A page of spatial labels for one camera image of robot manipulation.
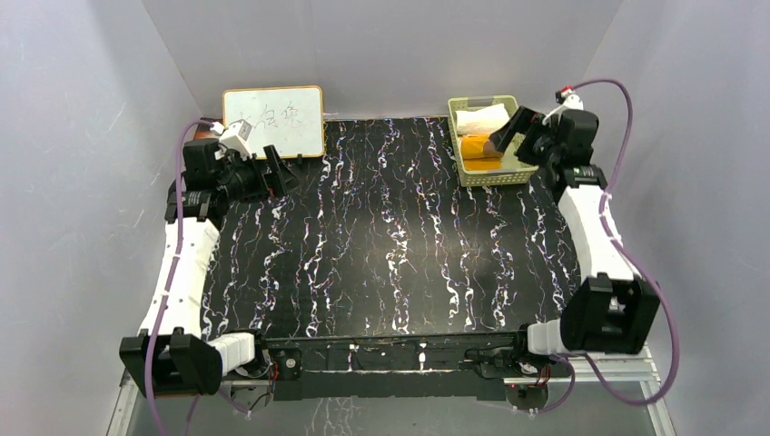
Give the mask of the white towel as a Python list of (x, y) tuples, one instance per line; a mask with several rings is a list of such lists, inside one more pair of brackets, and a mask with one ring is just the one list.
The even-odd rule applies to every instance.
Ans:
[(456, 112), (456, 131), (458, 135), (492, 134), (503, 127), (510, 115), (504, 104), (493, 104), (478, 110), (459, 110)]

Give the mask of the green plastic basket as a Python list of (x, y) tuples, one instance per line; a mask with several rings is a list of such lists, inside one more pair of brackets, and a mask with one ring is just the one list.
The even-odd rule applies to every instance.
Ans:
[(457, 162), (459, 182), (464, 187), (497, 186), (527, 183), (537, 171), (535, 165), (522, 163), (515, 152), (523, 139), (518, 134), (503, 157), (498, 160), (464, 160), (459, 153), (461, 135), (456, 131), (456, 112), (459, 110), (478, 110), (493, 104), (504, 104), (512, 116), (518, 109), (518, 101), (513, 95), (494, 95), (483, 97), (454, 97), (448, 100), (449, 138)]

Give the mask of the yellow brown towel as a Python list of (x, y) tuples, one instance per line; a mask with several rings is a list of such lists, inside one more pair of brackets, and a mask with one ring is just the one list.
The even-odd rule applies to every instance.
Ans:
[(484, 134), (469, 134), (460, 138), (459, 153), (464, 160), (500, 160), (503, 153)]

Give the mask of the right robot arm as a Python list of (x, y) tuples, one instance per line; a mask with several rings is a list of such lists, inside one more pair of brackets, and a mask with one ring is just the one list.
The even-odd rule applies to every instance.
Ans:
[(639, 353), (660, 304), (651, 284), (620, 252), (620, 238), (609, 234), (609, 214), (600, 211), (608, 183), (591, 162), (598, 127), (598, 117), (586, 110), (546, 116), (521, 106), (489, 138), (502, 151), (522, 135), (515, 155), (544, 170), (580, 271), (579, 286), (560, 317), (529, 325), (526, 341), (512, 350), (512, 366), (524, 376), (536, 375), (550, 354)]

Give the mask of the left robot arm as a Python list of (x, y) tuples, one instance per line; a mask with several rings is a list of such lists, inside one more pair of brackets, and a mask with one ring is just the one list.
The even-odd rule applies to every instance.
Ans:
[(298, 183), (274, 145), (263, 153), (259, 158), (212, 137), (179, 149), (153, 298), (138, 332), (119, 346), (125, 370), (147, 398), (214, 395), (229, 373), (260, 378), (273, 364), (261, 333), (236, 329), (206, 341), (200, 319), (225, 215), (237, 203), (283, 197)]

